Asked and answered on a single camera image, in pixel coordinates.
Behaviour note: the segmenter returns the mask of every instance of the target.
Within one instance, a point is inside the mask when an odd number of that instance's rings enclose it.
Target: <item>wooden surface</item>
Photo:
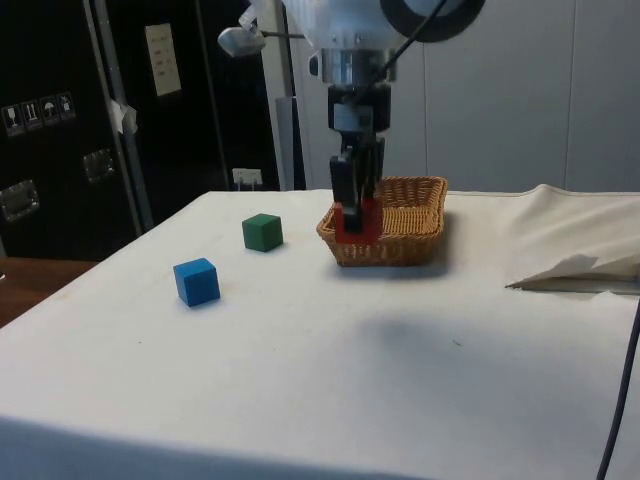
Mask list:
[[[94,262],[0,258],[0,328],[96,265]]]

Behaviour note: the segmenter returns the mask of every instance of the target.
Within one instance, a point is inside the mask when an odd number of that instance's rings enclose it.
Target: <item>power outlet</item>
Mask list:
[[[262,185],[262,171],[259,168],[234,168],[232,174],[236,185]]]

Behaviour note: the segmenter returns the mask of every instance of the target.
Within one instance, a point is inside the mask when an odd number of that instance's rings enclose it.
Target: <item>sticker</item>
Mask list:
[[[65,120],[73,120],[76,118],[76,107],[73,104],[73,98],[71,98],[71,94],[60,93],[57,95],[58,98],[58,114],[60,115],[60,119],[62,121]]]
[[[335,104],[333,106],[333,129],[338,132],[372,132],[373,107]]]
[[[2,120],[7,130],[7,136],[14,137],[25,132],[19,105],[2,107]]]
[[[27,130],[42,128],[42,114],[37,100],[30,100],[22,104],[22,117]]]
[[[45,125],[55,125],[60,122],[58,102],[56,97],[44,97],[40,99],[40,111]]]
[[[156,95],[161,97],[182,89],[180,73],[176,63],[176,52],[173,48],[171,24],[151,25],[145,27],[147,48],[151,60],[153,81]]]

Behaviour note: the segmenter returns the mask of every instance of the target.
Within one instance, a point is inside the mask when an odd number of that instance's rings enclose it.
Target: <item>black cable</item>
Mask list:
[[[624,413],[624,407],[627,403],[627,393],[629,392],[629,383],[631,382],[631,370],[633,369],[633,361],[636,358],[638,337],[640,337],[640,302],[638,303],[638,309],[636,310],[636,318],[633,321],[633,327],[631,327],[631,336],[629,337],[629,346],[627,347],[627,357],[624,360],[622,379],[620,380],[618,403],[616,404],[616,411],[613,414],[613,421],[611,422],[609,438],[604,449],[604,454],[602,455],[602,461],[600,462],[600,469],[598,470],[598,476],[596,477],[596,480],[604,480],[607,476],[607,470],[609,469],[609,463],[611,462],[613,449],[616,446],[618,432],[620,431],[620,425],[622,424],[622,414]]]
[[[387,60],[387,62],[382,66],[382,68],[378,71],[378,73],[376,73],[373,77],[371,77],[371,80],[369,81],[369,83],[363,89],[358,91],[356,95],[354,95],[353,99],[350,102],[352,105],[357,105],[358,103],[360,103],[360,101],[365,97],[365,95],[367,95],[373,89],[373,87],[375,87],[376,83],[378,83],[387,75],[387,72],[389,71],[389,69],[393,67],[393,65],[398,61],[400,56],[407,50],[407,48],[409,48],[413,44],[413,42],[416,41],[418,36],[424,30],[427,29],[427,27],[431,24],[431,22],[433,22],[436,19],[436,17],[440,13],[440,10],[442,10],[442,7],[444,7],[445,3],[447,3],[447,0],[440,0],[440,3],[436,5],[436,8],[433,9],[433,12],[431,12],[431,14],[428,17],[425,17],[424,20],[420,22],[420,25],[418,25],[418,27],[414,30],[411,36],[409,36],[405,40],[405,42],[400,46],[400,48],[398,48],[398,50],[396,50],[396,52],[391,56],[391,58]]]

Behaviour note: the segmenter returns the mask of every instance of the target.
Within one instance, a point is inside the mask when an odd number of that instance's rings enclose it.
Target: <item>metal handle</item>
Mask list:
[[[40,208],[33,180],[25,180],[0,191],[0,208],[7,222],[15,222]]]

